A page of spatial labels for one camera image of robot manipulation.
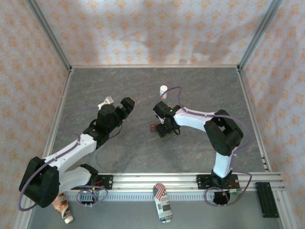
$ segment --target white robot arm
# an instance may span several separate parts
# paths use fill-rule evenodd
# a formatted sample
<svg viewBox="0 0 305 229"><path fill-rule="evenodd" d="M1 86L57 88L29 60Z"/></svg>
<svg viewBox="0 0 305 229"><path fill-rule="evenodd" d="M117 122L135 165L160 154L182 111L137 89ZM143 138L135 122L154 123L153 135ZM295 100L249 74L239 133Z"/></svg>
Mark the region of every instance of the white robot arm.
<svg viewBox="0 0 305 229"><path fill-rule="evenodd" d="M40 207L45 208L59 193L81 185L95 185L98 171L90 165L83 164L72 171L66 172L66 170L79 159L102 146L109 139L109 134L127 118L135 102L127 97L121 101L123 107L114 107L112 104L111 97L107 97L98 106L97 119L90 123L77 140L46 158L34 157L30 160L19 191L32 178L24 194ZM43 165L46 167L33 177Z"/></svg>
<svg viewBox="0 0 305 229"><path fill-rule="evenodd" d="M181 126L189 126L206 132L216 150L216 160L212 173L220 179L225 179L230 174L233 152L239 146L244 135L233 120L213 117L213 115L228 115L226 111L206 113L185 107L181 108L178 105L171 108L164 102L159 102L153 110L161 121L161 124L157 125L160 137L171 132L179 134Z"/></svg>

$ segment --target patterned wallpaper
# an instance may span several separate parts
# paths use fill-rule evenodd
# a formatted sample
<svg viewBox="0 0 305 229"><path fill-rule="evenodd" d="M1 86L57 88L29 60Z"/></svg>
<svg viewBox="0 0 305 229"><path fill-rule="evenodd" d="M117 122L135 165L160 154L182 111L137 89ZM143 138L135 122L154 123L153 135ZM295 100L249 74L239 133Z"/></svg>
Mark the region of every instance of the patterned wallpaper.
<svg viewBox="0 0 305 229"><path fill-rule="evenodd" d="M67 72L25 0L2 0L0 24L0 228L11 229L21 178L42 155Z"/></svg>
<svg viewBox="0 0 305 229"><path fill-rule="evenodd" d="M243 76L274 171L284 171L294 211L305 225L305 8L283 1Z"/></svg>
<svg viewBox="0 0 305 229"><path fill-rule="evenodd" d="M271 1L37 0L72 65L236 65Z"/></svg>

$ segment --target white object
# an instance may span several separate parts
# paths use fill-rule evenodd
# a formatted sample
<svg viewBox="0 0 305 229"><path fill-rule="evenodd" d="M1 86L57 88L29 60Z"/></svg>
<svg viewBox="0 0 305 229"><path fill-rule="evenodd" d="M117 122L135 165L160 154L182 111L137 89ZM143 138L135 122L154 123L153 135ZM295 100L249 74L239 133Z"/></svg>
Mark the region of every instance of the white object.
<svg viewBox="0 0 305 229"><path fill-rule="evenodd" d="M71 221L73 221L73 216L69 216L65 219L66 224L70 223Z"/></svg>
<svg viewBox="0 0 305 229"><path fill-rule="evenodd" d="M188 108L184 108L186 112L183 109L179 109L176 114L174 115L175 122L180 126L189 126L201 131L205 132L204 125L207 121L210 121L213 117L207 117L207 115L214 115L215 113L207 113L207 112L200 112L200 111L193 111ZM204 116L198 116L193 115L188 112L202 114ZM223 156L216 152L216 160L215 165L213 168L213 172L219 176L220 178L226 177L230 172L231 168L229 167L233 152L236 150L235 148L230 156Z"/></svg>
<svg viewBox="0 0 305 229"><path fill-rule="evenodd" d="M167 91L167 86L162 85L162 86L160 87L160 97L161 97L161 95L162 95L164 92L166 92L166 91ZM167 93L165 93L165 94L161 97L161 99L166 99L166 97L167 97Z"/></svg>
<svg viewBox="0 0 305 229"><path fill-rule="evenodd" d="M110 96L107 96L105 101L103 103L101 103L101 104L98 104L97 106L98 106L98 108L100 110L101 107L106 105L106 104L114 104L114 101L113 101L113 99Z"/></svg>
<svg viewBox="0 0 305 229"><path fill-rule="evenodd" d="M161 183L156 184L153 187L153 196L160 221L169 223L173 218L173 213L165 186Z"/></svg>
<svg viewBox="0 0 305 229"><path fill-rule="evenodd" d="M48 162L51 159L62 154L63 152L66 152L68 149L71 149L77 142L78 140L75 140L74 142L67 145L65 148L61 149L55 154L45 157L45 161ZM77 162L79 159L86 156L87 154L92 153L96 149L96 141L90 135L81 134L81 138L78 144L79 145L73 150L71 150L69 153L50 163L51 167L57 167L60 177L75 162Z"/></svg>

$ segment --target american flag design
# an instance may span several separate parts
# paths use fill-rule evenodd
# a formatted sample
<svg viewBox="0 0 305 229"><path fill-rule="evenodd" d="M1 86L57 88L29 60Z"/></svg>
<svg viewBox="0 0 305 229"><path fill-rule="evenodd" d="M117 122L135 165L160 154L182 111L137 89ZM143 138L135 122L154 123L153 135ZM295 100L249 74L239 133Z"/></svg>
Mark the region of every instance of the american flag design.
<svg viewBox="0 0 305 229"><path fill-rule="evenodd" d="M163 184L156 184L154 187L153 187L153 196L158 199L158 200L161 200L161 197L163 195L165 191L165 186Z"/></svg>
<svg viewBox="0 0 305 229"><path fill-rule="evenodd" d="M153 187L154 201L157 206L159 219L162 223L169 223L173 218L169 198L163 184L156 184Z"/></svg>

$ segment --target gray tabletop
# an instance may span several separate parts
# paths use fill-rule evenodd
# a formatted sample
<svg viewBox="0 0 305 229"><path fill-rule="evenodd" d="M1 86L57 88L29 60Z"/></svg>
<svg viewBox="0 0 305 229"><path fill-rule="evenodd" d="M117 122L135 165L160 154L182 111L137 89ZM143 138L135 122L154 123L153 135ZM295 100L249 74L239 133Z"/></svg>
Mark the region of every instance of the gray tabletop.
<svg viewBox="0 0 305 229"><path fill-rule="evenodd" d="M263 218L255 192L217 208L204 201L171 201L173 219L160 222L154 202L103 202L93 208L69 202L74 221L65 224L52 206L36 207L28 229L281 229L279 218Z"/></svg>
<svg viewBox="0 0 305 229"><path fill-rule="evenodd" d="M95 152L83 157L72 168L87 163L100 173L116 172L210 172L215 151L204 132L182 127L181 134L160 138L149 131L161 85L181 86L181 103L192 110L216 112L226 110L243 121L254 135L243 91L234 68L96 68L75 69L61 123L74 110L96 106L111 96L115 105L124 97L135 100L135 108L122 125L122 131ZM164 100L177 105L178 91L169 92ZM71 116L67 128L82 133L97 117L97 110ZM53 153L75 140L60 127ZM234 169L262 172L264 167L257 142L236 157Z"/></svg>

